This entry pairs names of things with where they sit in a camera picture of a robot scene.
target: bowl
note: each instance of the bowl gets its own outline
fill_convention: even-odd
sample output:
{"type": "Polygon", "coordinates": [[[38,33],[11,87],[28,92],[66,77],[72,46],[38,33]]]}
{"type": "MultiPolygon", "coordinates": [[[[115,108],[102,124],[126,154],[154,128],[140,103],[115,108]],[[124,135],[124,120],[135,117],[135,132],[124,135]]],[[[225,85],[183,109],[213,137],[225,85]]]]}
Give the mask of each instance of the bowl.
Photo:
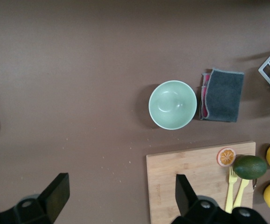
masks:
{"type": "Polygon", "coordinates": [[[193,89],[178,80],[160,84],[149,98],[149,114],[161,128],[176,130],[195,115],[197,99],[193,89]]]}

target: fork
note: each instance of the fork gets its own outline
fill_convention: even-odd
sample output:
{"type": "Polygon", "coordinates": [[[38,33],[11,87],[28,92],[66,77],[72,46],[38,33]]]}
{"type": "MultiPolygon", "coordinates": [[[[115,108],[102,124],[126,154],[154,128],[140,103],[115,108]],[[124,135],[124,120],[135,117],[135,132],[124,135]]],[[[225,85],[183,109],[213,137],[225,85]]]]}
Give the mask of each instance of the fork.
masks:
{"type": "Polygon", "coordinates": [[[233,209],[233,189],[234,183],[238,180],[237,174],[233,171],[233,168],[229,168],[229,178],[228,178],[228,191],[227,191],[227,203],[225,205],[225,211],[232,213],[233,209]]]}
{"type": "Polygon", "coordinates": [[[241,201],[242,201],[242,196],[243,196],[243,191],[244,191],[244,188],[249,184],[249,180],[245,180],[245,179],[242,179],[241,181],[241,184],[240,184],[240,188],[239,188],[239,191],[238,191],[238,194],[237,194],[237,197],[234,201],[234,206],[233,208],[235,207],[240,207],[241,206],[241,201]]]}

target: wooden cutting board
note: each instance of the wooden cutting board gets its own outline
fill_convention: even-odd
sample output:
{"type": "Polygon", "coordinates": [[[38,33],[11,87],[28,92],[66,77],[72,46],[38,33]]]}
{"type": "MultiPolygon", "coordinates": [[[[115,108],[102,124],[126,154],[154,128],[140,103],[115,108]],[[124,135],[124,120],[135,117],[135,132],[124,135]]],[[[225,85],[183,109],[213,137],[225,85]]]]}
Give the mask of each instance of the wooden cutting board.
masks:
{"type": "MultiPolygon", "coordinates": [[[[217,153],[230,147],[236,154],[255,155],[252,141],[147,155],[149,207],[152,224],[170,224],[180,215],[175,200],[176,174],[185,174],[196,195],[213,198],[224,210],[229,168],[218,165],[217,153]]],[[[234,185],[234,198],[240,186],[234,185]]],[[[252,181],[245,188],[241,206],[252,208],[252,181]]]]}

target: folded towel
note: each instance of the folded towel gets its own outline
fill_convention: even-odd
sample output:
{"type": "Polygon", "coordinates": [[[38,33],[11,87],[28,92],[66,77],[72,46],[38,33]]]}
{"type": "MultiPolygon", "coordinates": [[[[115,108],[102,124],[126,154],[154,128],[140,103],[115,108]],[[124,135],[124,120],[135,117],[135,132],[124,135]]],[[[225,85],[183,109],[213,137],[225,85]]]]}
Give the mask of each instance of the folded towel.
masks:
{"type": "Polygon", "coordinates": [[[244,73],[213,69],[203,73],[199,117],[201,120],[236,122],[244,73]]]}

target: light green bowl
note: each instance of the light green bowl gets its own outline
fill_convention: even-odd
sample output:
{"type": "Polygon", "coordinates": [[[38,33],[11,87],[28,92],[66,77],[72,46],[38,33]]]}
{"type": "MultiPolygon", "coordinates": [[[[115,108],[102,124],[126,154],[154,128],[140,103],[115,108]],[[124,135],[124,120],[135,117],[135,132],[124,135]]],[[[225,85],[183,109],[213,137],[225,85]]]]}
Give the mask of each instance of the light green bowl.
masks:
{"type": "Polygon", "coordinates": [[[149,98],[149,114],[161,128],[176,130],[187,125],[197,109],[192,88],[172,80],[159,85],[149,98]]]}

